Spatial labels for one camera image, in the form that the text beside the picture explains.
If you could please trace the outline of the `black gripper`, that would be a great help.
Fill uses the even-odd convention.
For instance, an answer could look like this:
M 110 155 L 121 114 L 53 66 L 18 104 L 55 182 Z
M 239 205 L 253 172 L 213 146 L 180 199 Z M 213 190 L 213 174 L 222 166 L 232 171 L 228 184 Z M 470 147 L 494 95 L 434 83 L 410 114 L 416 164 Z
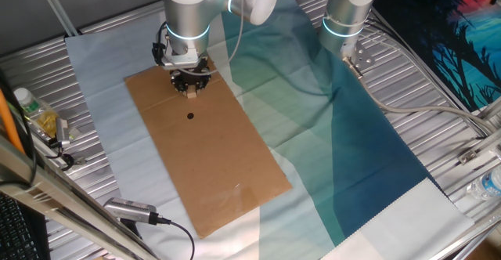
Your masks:
M 203 58 L 195 68 L 188 69 L 188 74 L 180 70 L 173 70 L 170 72 L 171 84 L 175 89 L 182 93 L 187 94 L 188 87 L 193 85 L 196 92 L 204 90 L 211 80 L 211 75 L 208 73 L 208 58 Z

